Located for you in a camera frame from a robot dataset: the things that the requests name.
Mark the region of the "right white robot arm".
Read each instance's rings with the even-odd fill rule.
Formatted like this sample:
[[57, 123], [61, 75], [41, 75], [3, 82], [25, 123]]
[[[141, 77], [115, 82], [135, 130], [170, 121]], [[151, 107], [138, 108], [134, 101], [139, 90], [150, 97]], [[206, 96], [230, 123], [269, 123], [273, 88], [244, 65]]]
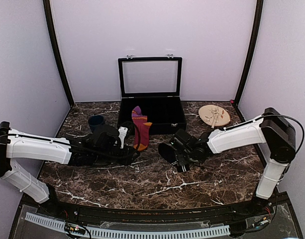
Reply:
[[281, 181], [302, 145], [296, 144], [296, 130], [290, 124], [296, 119], [266, 108], [262, 115], [240, 124], [204, 132], [199, 138], [178, 130], [170, 141], [186, 162], [201, 162], [213, 154], [252, 144], [267, 144], [270, 156], [256, 188], [256, 198], [247, 204], [247, 212], [259, 215], [266, 201]]

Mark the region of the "black storage box with lid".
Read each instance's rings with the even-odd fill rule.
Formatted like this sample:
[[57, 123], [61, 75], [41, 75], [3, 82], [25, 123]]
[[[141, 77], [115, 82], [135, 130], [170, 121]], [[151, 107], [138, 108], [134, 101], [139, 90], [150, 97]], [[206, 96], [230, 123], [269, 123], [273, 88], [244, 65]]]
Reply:
[[117, 125], [131, 121], [141, 108], [152, 123], [151, 135], [174, 134], [187, 128], [180, 99], [182, 57], [127, 57], [118, 59], [121, 103]]

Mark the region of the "black frame post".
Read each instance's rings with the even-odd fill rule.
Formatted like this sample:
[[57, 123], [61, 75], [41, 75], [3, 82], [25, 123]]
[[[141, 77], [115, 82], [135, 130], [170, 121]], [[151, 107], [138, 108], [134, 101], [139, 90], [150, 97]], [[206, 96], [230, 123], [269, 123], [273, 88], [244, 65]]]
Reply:
[[238, 105], [241, 101], [241, 98], [242, 98], [242, 95], [243, 95], [243, 92], [245, 89], [246, 81], [247, 81], [247, 78], [249, 75], [249, 71], [250, 71], [250, 67], [252, 64], [255, 47], [256, 47], [256, 43], [257, 43], [259, 28], [260, 28], [261, 17], [262, 17], [262, 12], [263, 12], [263, 5], [264, 5], [263, 0], [256, 1], [256, 8], [255, 8], [253, 26], [252, 26], [249, 46], [248, 46], [248, 50], [247, 50], [247, 55], [245, 58], [244, 67], [243, 67], [243, 71], [241, 74], [238, 89], [236, 91], [236, 95], [234, 98], [235, 107], [238, 107]]
[[44, 8], [44, 14], [45, 14], [45, 19], [46, 19], [46, 24], [47, 24], [47, 29], [48, 29], [48, 34], [51, 42], [51, 47], [55, 59], [55, 63], [57, 66], [57, 70], [60, 76], [61, 84], [63, 86], [66, 99], [68, 101], [68, 104], [70, 107], [72, 107], [75, 102], [73, 99], [73, 95], [71, 92], [71, 89], [69, 87], [68, 79], [65, 73], [58, 41], [57, 41], [57, 36], [55, 32], [55, 25], [54, 25], [54, 20], [53, 20], [53, 15], [52, 15], [52, 9], [51, 9], [51, 1], [50, 0], [43, 0], [43, 8]]

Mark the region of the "maroon orange purple sock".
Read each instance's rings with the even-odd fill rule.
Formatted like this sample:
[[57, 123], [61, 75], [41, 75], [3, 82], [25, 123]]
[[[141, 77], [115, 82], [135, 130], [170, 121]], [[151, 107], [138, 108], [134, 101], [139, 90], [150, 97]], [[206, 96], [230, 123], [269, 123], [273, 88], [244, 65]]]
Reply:
[[148, 121], [148, 116], [144, 116], [141, 108], [136, 106], [132, 110], [132, 121], [136, 125], [134, 148], [138, 151], [144, 151], [149, 145], [149, 130], [152, 122]]

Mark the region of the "right black frame post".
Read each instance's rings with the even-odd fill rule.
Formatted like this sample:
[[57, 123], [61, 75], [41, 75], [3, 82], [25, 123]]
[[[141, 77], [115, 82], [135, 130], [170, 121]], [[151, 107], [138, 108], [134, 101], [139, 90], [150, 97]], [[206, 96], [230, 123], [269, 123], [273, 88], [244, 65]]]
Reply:
[[247, 81], [247, 78], [249, 75], [249, 71], [250, 71], [250, 67], [252, 64], [255, 47], [256, 47], [256, 43], [257, 43], [259, 28], [260, 28], [261, 17], [262, 17], [262, 12], [263, 12], [263, 5], [264, 5], [263, 0], [256, 1], [256, 8], [255, 8], [253, 26], [252, 26], [249, 46], [248, 46], [248, 50], [247, 50], [247, 55], [245, 58], [244, 67], [243, 67], [243, 71], [241, 74], [238, 89], [236, 91], [236, 95], [234, 98], [235, 107], [238, 107], [238, 105], [241, 101], [241, 98], [242, 98], [242, 95], [243, 95], [243, 92], [245, 89], [246, 81]]

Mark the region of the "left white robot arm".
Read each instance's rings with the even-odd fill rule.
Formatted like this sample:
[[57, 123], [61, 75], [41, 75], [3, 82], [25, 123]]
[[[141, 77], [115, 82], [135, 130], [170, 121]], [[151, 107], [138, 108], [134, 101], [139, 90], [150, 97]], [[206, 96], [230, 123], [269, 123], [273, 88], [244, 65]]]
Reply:
[[0, 179], [42, 204], [52, 217], [63, 213], [55, 189], [32, 176], [16, 161], [18, 158], [56, 162], [69, 166], [97, 166], [104, 161], [131, 164], [139, 155], [139, 146], [124, 143], [127, 127], [118, 129], [99, 125], [84, 136], [45, 137], [20, 132], [0, 123]]

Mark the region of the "black front rail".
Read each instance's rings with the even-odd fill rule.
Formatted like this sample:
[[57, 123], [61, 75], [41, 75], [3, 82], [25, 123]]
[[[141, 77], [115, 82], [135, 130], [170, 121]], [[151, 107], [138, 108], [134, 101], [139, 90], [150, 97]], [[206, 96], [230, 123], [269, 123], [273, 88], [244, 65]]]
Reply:
[[103, 221], [123, 223], [178, 223], [208, 220], [238, 222], [273, 210], [251, 201], [225, 206], [182, 210], [125, 210], [83, 206], [64, 202], [44, 203], [40, 210], [73, 222], [98, 224]]

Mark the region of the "left black frame post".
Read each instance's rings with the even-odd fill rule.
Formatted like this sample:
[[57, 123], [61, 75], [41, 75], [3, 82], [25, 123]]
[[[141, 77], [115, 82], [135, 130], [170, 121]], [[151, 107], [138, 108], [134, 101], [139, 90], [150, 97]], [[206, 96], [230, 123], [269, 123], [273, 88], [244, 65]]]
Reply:
[[68, 79], [65, 73], [58, 41], [57, 41], [57, 36], [55, 32], [55, 25], [54, 25], [54, 20], [53, 20], [53, 15], [52, 15], [52, 9], [51, 9], [51, 1], [50, 0], [43, 0], [43, 8], [44, 8], [44, 14], [45, 14], [45, 19], [46, 19], [46, 24], [47, 24], [47, 29], [48, 29], [48, 34], [51, 42], [51, 47], [55, 59], [55, 63], [57, 66], [57, 70], [60, 76], [61, 84], [63, 86], [66, 99], [68, 101], [68, 104], [70, 107], [72, 107], [75, 102], [73, 99], [73, 95], [71, 92], [71, 89], [69, 87]]

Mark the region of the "black sock with white stripes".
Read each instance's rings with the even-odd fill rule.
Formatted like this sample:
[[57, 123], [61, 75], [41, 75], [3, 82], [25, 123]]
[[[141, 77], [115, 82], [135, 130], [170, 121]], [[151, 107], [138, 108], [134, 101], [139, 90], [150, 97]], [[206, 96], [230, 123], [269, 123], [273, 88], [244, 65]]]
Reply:
[[163, 159], [176, 167], [179, 173], [188, 172], [190, 170], [190, 166], [186, 162], [184, 155], [172, 148], [170, 145], [165, 143], [159, 144], [158, 152]]

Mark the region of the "dark blue cup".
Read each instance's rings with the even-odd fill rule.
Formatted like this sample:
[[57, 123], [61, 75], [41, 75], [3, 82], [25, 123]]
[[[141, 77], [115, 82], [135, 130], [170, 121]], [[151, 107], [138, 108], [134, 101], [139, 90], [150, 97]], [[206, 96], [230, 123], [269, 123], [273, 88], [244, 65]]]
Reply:
[[88, 125], [91, 133], [94, 133], [105, 125], [105, 119], [102, 115], [93, 115], [88, 119]]

